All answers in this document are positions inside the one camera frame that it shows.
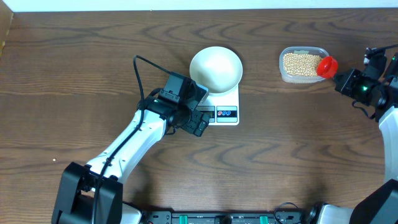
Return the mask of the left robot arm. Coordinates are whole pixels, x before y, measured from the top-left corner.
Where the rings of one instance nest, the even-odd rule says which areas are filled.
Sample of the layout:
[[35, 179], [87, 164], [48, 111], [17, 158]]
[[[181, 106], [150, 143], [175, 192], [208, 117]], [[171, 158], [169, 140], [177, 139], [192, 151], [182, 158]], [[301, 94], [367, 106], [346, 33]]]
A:
[[207, 87], [170, 73], [164, 88], [142, 96], [127, 128], [85, 165], [71, 162], [63, 171], [52, 223], [139, 223], [142, 213], [123, 202], [123, 187], [145, 153], [169, 129], [200, 137], [209, 116], [197, 110]]

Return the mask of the red measuring scoop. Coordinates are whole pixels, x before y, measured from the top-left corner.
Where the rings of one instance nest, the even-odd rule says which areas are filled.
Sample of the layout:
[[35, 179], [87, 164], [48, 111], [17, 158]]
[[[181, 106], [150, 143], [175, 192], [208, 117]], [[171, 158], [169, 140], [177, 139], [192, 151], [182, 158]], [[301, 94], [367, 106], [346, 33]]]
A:
[[321, 60], [316, 69], [317, 75], [322, 78], [333, 78], [338, 71], [338, 62], [332, 56]]

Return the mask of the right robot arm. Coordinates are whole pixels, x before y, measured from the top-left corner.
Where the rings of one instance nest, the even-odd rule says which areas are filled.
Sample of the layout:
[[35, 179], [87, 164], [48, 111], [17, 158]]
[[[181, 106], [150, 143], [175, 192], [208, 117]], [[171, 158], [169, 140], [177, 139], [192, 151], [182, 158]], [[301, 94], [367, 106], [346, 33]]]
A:
[[366, 49], [364, 70], [336, 71], [337, 62], [328, 58], [317, 73], [331, 78], [335, 90], [352, 98], [360, 109], [372, 106], [369, 119], [378, 123], [384, 142], [384, 184], [355, 208], [316, 204], [307, 223], [397, 223], [397, 57], [388, 61], [386, 48]]

